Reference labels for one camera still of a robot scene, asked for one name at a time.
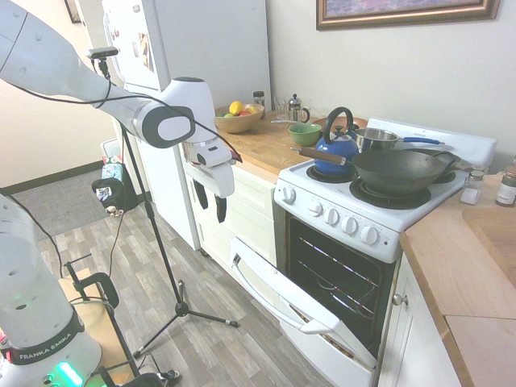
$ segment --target wood laminate floor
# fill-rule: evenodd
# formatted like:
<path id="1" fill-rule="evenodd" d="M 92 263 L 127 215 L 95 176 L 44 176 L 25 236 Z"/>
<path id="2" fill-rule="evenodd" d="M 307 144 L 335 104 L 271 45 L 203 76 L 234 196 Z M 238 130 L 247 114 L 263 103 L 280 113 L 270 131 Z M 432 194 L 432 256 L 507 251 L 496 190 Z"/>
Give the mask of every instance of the wood laminate floor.
<path id="1" fill-rule="evenodd" d="M 63 261 L 91 253 L 73 267 L 108 273 L 119 220 L 105 218 L 58 235 Z M 267 310 L 209 256 L 194 252 L 159 215 L 156 220 L 174 275 L 185 282 L 190 309 L 241 324 L 235 329 L 195 316 L 178 318 L 151 347 L 162 371 L 179 371 L 181 387 L 331 386 Z M 40 250 L 59 276 L 59 262 L 48 239 L 40 242 Z M 133 352 L 175 315 L 176 304 L 142 206 L 125 214 L 113 256 L 111 278 L 120 297 L 115 316 Z M 141 372 L 155 371 L 148 357 Z"/>

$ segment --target wooden bowl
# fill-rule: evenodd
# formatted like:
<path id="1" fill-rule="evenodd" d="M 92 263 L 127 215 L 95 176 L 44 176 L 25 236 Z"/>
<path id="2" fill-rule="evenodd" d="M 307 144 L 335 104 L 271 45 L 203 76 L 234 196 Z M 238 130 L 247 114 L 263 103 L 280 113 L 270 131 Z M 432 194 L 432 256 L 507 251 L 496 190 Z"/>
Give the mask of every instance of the wooden bowl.
<path id="1" fill-rule="evenodd" d="M 222 113 L 229 113 L 229 106 L 215 109 L 215 126 L 220 131 L 226 131 L 227 133 L 242 133 L 248 131 L 255 123 L 260 121 L 260 117 L 264 112 L 264 107 L 256 103 L 244 104 L 243 108 L 247 109 L 250 106 L 254 106 L 257 112 L 235 117 L 219 117 Z"/>

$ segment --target lemon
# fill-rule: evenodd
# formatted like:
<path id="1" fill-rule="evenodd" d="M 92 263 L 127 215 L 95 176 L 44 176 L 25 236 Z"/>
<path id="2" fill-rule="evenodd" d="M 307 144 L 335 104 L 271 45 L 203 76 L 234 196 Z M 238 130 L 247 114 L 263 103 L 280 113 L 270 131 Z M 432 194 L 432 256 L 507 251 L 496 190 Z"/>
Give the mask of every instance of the lemon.
<path id="1" fill-rule="evenodd" d="M 234 101 L 229 106 L 229 112 L 233 115 L 239 115 L 239 113 L 243 110 L 243 103 L 240 101 Z"/>
<path id="2" fill-rule="evenodd" d="M 256 112 L 258 112 L 258 109 L 256 109 L 254 106 L 250 106 L 250 107 L 246 108 L 245 111 L 248 111 L 251 114 L 255 114 Z"/>

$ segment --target bottle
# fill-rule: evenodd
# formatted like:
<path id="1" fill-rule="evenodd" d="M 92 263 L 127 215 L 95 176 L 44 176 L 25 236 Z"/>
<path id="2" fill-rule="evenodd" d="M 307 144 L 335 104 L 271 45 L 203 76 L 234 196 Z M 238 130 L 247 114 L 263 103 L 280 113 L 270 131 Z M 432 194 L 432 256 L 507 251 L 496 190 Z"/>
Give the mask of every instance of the bottle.
<path id="1" fill-rule="evenodd" d="M 475 205 L 481 196 L 481 187 L 484 183 L 484 173 L 479 170 L 473 170 L 469 173 L 466 184 L 464 184 L 464 191 L 460 201 Z"/>
<path id="2" fill-rule="evenodd" d="M 265 93 L 263 91 L 255 91 L 252 94 L 252 99 L 253 99 L 254 103 L 257 103 L 264 107 L 264 113 L 260 117 L 260 119 L 264 119 L 265 118 Z"/>
<path id="3" fill-rule="evenodd" d="M 514 207 L 516 198 L 516 167 L 507 167 L 501 179 L 500 189 L 498 190 L 495 202 L 499 206 Z"/>

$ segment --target green bowl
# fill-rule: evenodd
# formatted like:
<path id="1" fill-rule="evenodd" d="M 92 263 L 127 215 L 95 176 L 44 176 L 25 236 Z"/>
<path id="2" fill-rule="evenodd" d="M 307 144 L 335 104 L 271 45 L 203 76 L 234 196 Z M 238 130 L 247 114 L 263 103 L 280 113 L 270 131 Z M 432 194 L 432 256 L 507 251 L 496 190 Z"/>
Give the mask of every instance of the green bowl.
<path id="1" fill-rule="evenodd" d="M 308 147 L 319 139 L 321 126 L 316 123 L 295 123 L 289 127 L 289 132 L 294 143 Z"/>

